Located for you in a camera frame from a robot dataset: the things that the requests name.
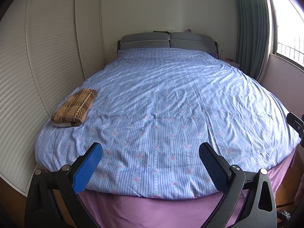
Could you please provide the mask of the brown plaid knit sweater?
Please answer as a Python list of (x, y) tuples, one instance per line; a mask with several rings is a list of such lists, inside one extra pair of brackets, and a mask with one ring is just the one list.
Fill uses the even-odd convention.
[(94, 89), (81, 89), (71, 95), (63, 105), (53, 113), (51, 121), (60, 128), (78, 127), (87, 117), (91, 105), (97, 97)]

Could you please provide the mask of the purple bed sheet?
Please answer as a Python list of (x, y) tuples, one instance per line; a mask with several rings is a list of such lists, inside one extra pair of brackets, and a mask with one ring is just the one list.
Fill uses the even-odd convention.
[(163, 188), (169, 183), (158, 184), (154, 192), (149, 178), (159, 177), (144, 165), (144, 158), (122, 159), (115, 164), (114, 159), (106, 157), (101, 163), (89, 188), (80, 193), (101, 227), (200, 227), (222, 197), (204, 177), (198, 185), (207, 188), (207, 195), (198, 196), (194, 182), (185, 176), (175, 177), (180, 186), (172, 189), (178, 198), (166, 200)]

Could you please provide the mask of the white nightstand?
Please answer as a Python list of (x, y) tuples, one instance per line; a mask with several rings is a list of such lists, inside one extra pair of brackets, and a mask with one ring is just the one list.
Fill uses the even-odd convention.
[(224, 59), (224, 61), (237, 69), (241, 68), (240, 65), (238, 63), (236, 63), (235, 61), (233, 61), (232, 59), (227, 58), (227, 59)]

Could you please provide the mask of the green curtain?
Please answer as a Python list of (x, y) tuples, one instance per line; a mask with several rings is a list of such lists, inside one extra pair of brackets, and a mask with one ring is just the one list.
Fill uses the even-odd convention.
[(237, 44), (235, 62), (241, 71), (261, 82), (272, 43), (270, 0), (235, 0)]

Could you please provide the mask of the blue floral striped duvet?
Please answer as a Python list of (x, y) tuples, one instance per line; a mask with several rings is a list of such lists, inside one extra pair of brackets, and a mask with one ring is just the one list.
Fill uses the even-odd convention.
[(271, 92), (203, 51), (146, 48), (117, 59), (82, 84), (97, 97), (78, 127), (48, 121), (35, 144), (49, 171), (94, 143), (103, 157), (87, 189), (157, 199), (216, 192), (199, 147), (209, 143), (244, 171), (271, 169), (298, 145), (287, 109)]

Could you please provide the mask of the grey padded headboard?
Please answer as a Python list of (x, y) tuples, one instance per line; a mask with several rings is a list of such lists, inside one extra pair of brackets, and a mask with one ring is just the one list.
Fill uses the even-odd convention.
[(125, 35), (118, 40), (117, 50), (134, 48), (181, 48), (204, 51), (218, 58), (218, 44), (210, 36), (190, 32), (143, 32)]

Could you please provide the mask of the cream louvered wardrobe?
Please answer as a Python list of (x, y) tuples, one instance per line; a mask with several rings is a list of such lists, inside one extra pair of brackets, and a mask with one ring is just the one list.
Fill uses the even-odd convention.
[(105, 66), (101, 0), (13, 0), (1, 19), (1, 178), (26, 196), (38, 132)]

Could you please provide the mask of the window with dark frame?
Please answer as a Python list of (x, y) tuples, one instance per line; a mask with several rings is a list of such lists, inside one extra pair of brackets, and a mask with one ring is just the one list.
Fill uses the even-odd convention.
[(303, 69), (303, 11), (293, 0), (270, 0), (276, 56)]

